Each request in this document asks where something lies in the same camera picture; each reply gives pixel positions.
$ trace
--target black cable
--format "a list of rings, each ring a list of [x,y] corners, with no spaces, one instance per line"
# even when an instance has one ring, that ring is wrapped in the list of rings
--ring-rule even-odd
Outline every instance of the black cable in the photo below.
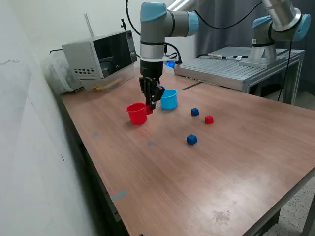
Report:
[[[292,50],[292,42],[290,42],[289,58],[288,58],[288,60],[287,60],[287,65],[286,65],[286,69],[285,69],[285,73],[284,73],[284,78],[283,78],[282,83],[281,83],[281,89],[280,89],[280,93],[279,93],[279,96],[278,96],[278,99],[277,99],[278,102],[279,102],[279,100],[280,100],[281,93],[282,93],[282,90],[283,90],[283,88],[284,88],[284,84],[285,84],[285,80],[286,80],[287,71],[288,71],[288,69],[289,69],[290,57],[291,57],[291,50]]]
[[[180,54],[178,48],[175,47],[173,44],[170,44],[170,43],[167,43],[167,42],[165,42],[164,44],[165,44],[165,45],[168,45],[168,46],[171,46],[172,48],[175,49],[175,51],[177,52],[177,55],[178,55],[178,61],[176,62],[176,64],[182,64],[182,63],[183,63],[183,62],[182,62],[182,56],[181,56],[181,54]]]
[[[126,0],[126,14],[127,14],[127,18],[128,18],[129,24],[131,25],[131,27],[133,28],[133,30],[134,30],[138,35],[140,35],[140,33],[136,30],[136,28],[133,26],[133,24],[132,24],[132,22],[131,22],[131,19],[130,19],[130,16],[129,16],[129,11],[128,11],[128,0]]]
[[[199,58],[201,56],[209,56],[209,57],[211,57],[211,55],[208,55],[208,54],[200,54],[200,55],[197,56],[197,58]],[[226,59],[226,58],[230,58],[230,57],[233,57],[233,58],[237,58],[238,57],[238,56],[223,56],[223,55],[221,55],[221,56],[222,56],[222,59]]]
[[[51,50],[51,51],[49,52],[49,54],[51,54],[52,52],[56,52],[56,51],[63,51],[63,49],[54,49],[54,50]]]
[[[166,55],[168,58],[171,58],[171,59],[177,57],[177,53],[171,53],[170,55],[168,55],[168,54],[165,53],[165,55]]]
[[[224,30],[224,29],[228,29],[228,28],[231,28],[235,25],[237,25],[238,23],[241,23],[243,20],[245,20],[246,17],[248,17],[255,9],[256,7],[258,7],[259,5],[261,5],[262,2],[258,3],[246,16],[244,16],[241,20],[239,20],[238,22],[230,25],[230,26],[227,26],[227,27],[215,27],[215,26],[212,26],[210,24],[208,24],[203,18],[202,16],[199,14],[199,12],[197,10],[195,10],[196,14],[198,15],[198,17],[203,21],[203,23],[205,23],[207,26],[211,27],[211,28],[214,28],[214,29],[217,29],[217,30]]]

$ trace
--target blue cup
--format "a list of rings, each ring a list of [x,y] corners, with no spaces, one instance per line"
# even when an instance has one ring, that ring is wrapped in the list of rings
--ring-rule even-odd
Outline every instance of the blue cup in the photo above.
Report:
[[[167,89],[161,98],[162,109],[174,110],[177,108],[177,90]]]

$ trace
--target white wall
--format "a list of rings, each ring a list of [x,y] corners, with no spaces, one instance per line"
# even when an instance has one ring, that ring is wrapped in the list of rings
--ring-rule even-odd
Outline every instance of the white wall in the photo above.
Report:
[[[97,235],[80,153],[5,0],[0,34],[0,235]]]
[[[138,30],[142,2],[144,1],[129,1],[129,14]],[[46,58],[51,49],[58,49],[62,44],[90,37],[84,13],[89,15],[95,36],[121,31],[121,18],[125,19],[128,29],[131,29],[126,17],[125,3],[125,0],[9,1],[39,61]],[[140,37],[136,33],[133,35],[136,50],[140,53]],[[183,61],[193,58],[194,37],[171,38],[167,41],[179,48]]]

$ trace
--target aluminum platform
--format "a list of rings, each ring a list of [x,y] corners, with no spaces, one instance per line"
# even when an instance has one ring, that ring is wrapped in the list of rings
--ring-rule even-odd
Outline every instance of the aluminum platform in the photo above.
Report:
[[[175,70],[175,74],[249,93],[251,86],[285,70],[289,52],[285,49],[276,51],[278,55],[285,55],[286,60],[269,69],[240,65],[240,61],[234,59],[210,59],[208,56],[201,56],[181,64]],[[226,47],[212,54],[248,56],[250,52],[251,48]],[[283,102],[285,103],[295,102],[304,54],[305,50],[291,51],[287,83],[284,86]]]

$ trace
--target floor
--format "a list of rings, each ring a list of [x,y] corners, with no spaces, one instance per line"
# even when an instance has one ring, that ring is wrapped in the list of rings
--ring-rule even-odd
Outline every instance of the floor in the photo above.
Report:
[[[278,93],[268,96],[273,100],[277,97]],[[315,96],[307,92],[298,93],[295,105],[315,110]],[[284,205],[280,213],[279,223],[274,225],[264,236],[299,236],[303,230],[314,193],[315,177]]]

